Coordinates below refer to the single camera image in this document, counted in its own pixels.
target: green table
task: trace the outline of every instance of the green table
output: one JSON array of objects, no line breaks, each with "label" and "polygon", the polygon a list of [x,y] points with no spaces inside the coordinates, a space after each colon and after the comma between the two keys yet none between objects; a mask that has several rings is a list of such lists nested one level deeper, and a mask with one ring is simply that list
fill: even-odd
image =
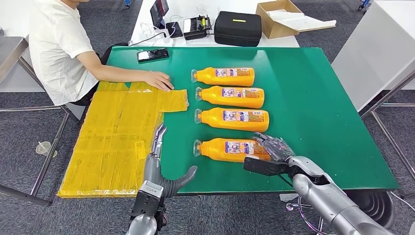
[{"label": "green table", "polygon": [[116,47],[109,65],[169,74],[177,90],[187,89],[187,112],[166,113],[162,173],[177,179],[192,165],[196,177],[180,193],[283,192],[293,189],[277,176],[243,170],[241,163],[194,157],[195,139],[248,139],[251,132],[194,123],[196,108],[217,105],[195,100],[190,71],[206,67],[253,67],[253,87],[263,88],[262,109],[270,113],[266,134],[282,137],[297,155],[307,156],[342,189],[395,189],[398,184],[320,48],[171,47],[170,58],[138,64],[136,53],[148,47]]}]

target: yellow cardboard sheet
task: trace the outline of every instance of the yellow cardboard sheet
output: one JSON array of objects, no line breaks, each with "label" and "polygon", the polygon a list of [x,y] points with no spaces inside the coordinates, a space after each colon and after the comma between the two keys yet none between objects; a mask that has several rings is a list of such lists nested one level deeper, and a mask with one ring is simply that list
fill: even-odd
[{"label": "yellow cardboard sheet", "polygon": [[58,196],[134,197],[163,112],[185,111],[187,91],[101,82],[88,109]]}]

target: black case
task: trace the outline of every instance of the black case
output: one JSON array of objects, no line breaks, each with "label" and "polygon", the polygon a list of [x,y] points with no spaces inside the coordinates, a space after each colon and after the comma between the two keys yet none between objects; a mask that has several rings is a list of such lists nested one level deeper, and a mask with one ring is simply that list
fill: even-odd
[{"label": "black case", "polygon": [[215,22],[215,42],[256,47],[262,36],[261,17],[254,14],[221,11]]}]

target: robotic arm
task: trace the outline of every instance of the robotic arm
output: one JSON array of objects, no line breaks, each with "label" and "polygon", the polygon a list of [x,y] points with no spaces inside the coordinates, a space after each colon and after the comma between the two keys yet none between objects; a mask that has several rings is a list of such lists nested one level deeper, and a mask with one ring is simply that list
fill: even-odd
[{"label": "robotic arm", "polygon": [[312,160],[294,156],[283,140],[261,133],[256,135],[254,139],[264,146],[272,160],[265,162],[247,157],[245,170],[268,176],[287,173],[299,197],[341,235],[393,235],[361,211]]},{"label": "robotic arm", "polygon": [[[155,235],[167,224],[164,219],[164,199],[175,195],[195,176],[197,167],[192,166],[178,180],[168,180],[161,174],[160,153],[163,135],[167,128],[158,127],[144,168],[144,183],[139,189],[126,235]],[[312,160],[295,156],[283,141],[261,133],[253,138],[270,154],[271,161],[255,156],[245,158],[244,169],[267,176],[277,175],[291,185],[281,174],[288,174],[292,186],[332,228],[341,235],[393,235],[377,224],[333,182]]]},{"label": "robotic arm", "polygon": [[144,167],[144,183],[138,190],[133,210],[130,213],[130,228],[126,235],[155,235],[167,225],[164,216],[164,199],[175,195],[195,176],[197,166],[177,180],[168,180],[161,174],[161,145],[167,127],[161,124],[155,133],[151,153]]}]

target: person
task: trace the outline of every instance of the person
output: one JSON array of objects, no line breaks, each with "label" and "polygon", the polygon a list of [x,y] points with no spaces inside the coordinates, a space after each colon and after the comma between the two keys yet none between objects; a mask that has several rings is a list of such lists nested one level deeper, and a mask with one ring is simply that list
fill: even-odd
[{"label": "person", "polygon": [[98,81],[146,82],[163,91],[174,89],[167,74],[106,65],[111,48],[100,59],[81,25],[77,6],[89,0],[34,0],[29,26],[33,68],[53,103],[86,106]]}]

